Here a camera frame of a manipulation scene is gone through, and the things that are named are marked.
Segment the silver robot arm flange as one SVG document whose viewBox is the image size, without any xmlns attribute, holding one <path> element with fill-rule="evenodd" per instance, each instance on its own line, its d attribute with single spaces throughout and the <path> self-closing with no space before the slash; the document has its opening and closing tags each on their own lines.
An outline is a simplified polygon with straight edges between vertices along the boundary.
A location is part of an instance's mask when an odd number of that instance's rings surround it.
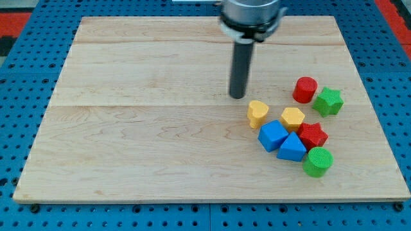
<svg viewBox="0 0 411 231">
<path fill-rule="evenodd" d="M 220 29 L 234 42 L 264 42 L 278 29 L 286 7 L 280 0 L 223 0 Z"/>
</svg>

